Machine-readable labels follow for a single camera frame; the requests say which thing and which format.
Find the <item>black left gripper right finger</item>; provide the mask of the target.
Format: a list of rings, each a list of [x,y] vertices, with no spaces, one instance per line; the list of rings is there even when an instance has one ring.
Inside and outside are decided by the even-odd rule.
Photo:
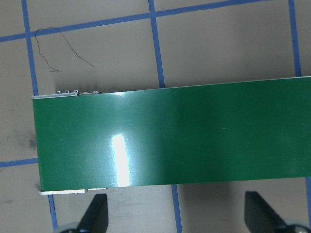
[[[290,226],[256,191],[246,191],[244,221],[251,233],[288,233]]]

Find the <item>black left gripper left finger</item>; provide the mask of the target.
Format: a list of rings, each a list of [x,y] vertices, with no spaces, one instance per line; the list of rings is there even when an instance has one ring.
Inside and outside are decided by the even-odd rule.
[[[78,224],[79,233],[105,233],[108,228],[108,204],[106,194],[96,194]]]

